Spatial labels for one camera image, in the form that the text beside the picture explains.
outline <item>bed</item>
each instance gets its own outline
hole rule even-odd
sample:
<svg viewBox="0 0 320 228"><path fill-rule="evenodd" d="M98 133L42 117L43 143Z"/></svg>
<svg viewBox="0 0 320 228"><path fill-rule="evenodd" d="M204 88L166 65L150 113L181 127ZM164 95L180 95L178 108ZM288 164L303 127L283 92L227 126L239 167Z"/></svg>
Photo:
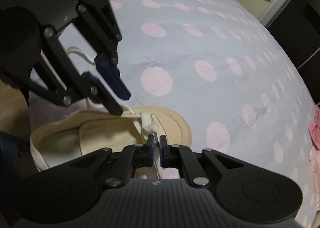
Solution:
<svg viewBox="0 0 320 228"><path fill-rule="evenodd" d="M312 147L307 126L314 102L297 70L261 23L235 0L110 0L123 40L119 69L132 98L127 106L175 110L189 123L192 150L212 147L298 183L303 204L296 220L315 218ZM73 25L65 48L95 52ZM95 68L75 54L80 73ZM39 81L35 72L32 78ZM87 101L60 108L30 93L33 128Z"/></svg>

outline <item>dark cabinet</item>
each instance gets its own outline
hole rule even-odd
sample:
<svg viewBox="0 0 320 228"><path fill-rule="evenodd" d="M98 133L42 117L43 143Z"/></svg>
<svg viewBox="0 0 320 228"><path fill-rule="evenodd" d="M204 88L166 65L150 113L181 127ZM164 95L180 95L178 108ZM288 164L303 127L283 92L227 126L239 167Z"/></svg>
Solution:
<svg viewBox="0 0 320 228"><path fill-rule="evenodd" d="M268 31L298 68L314 102L320 102L320 0L291 0Z"/></svg>

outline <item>shoe insole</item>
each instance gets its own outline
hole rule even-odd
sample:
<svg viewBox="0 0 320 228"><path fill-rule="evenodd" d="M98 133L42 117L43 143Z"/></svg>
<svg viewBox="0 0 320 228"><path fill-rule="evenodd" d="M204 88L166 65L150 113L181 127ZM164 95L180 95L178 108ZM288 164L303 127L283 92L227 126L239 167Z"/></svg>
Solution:
<svg viewBox="0 0 320 228"><path fill-rule="evenodd" d="M48 167L81 157L79 128L44 137L38 150Z"/></svg>
<svg viewBox="0 0 320 228"><path fill-rule="evenodd" d="M142 143L141 134L127 118L87 122L80 127L79 138L83 155L100 148L120 152L125 146Z"/></svg>

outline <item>metal screw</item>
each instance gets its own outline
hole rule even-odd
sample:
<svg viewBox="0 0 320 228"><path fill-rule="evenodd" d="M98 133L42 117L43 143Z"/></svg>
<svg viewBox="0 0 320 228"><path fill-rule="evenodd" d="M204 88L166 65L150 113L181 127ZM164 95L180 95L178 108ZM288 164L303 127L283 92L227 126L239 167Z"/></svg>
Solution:
<svg viewBox="0 0 320 228"><path fill-rule="evenodd" d="M50 38L52 37L53 35L53 29L51 27L47 27L45 30L44 30L44 36L46 38Z"/></svg>
<svg viewBox="0 0 320 228"><path fill-rule="evenodd" d="M111 177L106 179L104 183L108 186L115 187L121 184L121 180L118 178Z"/></svg>
<svg viewBox="0 0 320 228"><path fill-rule="evenodd" d="M92 86L91 89L90 89L90 92L91 92L91 94L92 94L93 96L97 95L97 93L98 93L97 87Z"/></svg>
<svg viewBox="0 0 320 228"><path fill-rule="evenodd" d="M112 59L112 63L113 63L114 65L117 65L117 64L118 64L118 59L117 59L117 58L113 58L113 59Z"/></svg>
<svg viewBox="0 0 320 228"><path fill-rule="evenodd" d="M206 186L207 184L209 184L209 179L207 179L206 177L203 177L203 176L196 177L192 181L194 184L196 184L198 186Z"/></svg>
<svg viewBox="0 0 320 228"><path fill-rule="evenodd" d="M122 36L120 34L117 34L117 40L121 41L122 40Z"/></svg>
<svg viewBox="0 0 320 228"><path fill-rule="evenodd" d="M81 13L84 13L86 10L87 10L87 8L85 7L85 5L79 5L78 6L78 10L81 12Z"/></svg>
<svg viewBox="0 0 320 228"><path fill-rule="evenodd" d="M63 104L65 106L70 106L71 105L71 97L66 95L64 98L63 98Z"/></svg>

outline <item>polka dot bedsheet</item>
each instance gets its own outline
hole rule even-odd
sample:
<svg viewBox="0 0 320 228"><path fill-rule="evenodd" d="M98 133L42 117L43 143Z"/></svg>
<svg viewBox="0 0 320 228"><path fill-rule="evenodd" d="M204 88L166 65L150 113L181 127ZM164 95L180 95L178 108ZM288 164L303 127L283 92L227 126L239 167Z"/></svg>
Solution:
<svg viewBox="0 0 320 228"><path fill-rule="evenodd" d="M304 196L296 219L311 227L317 199L307 126L315 106L269 32L235 0L110 1L123 35L118 67L132 92L121 104L175 110L191 127L193 151L212 147L293 179ZM73 25L60 41L95 57ZM99 76L83 58L69 57L80 73ZM86 106L57 108L31 93L31 124Z"/></svg>

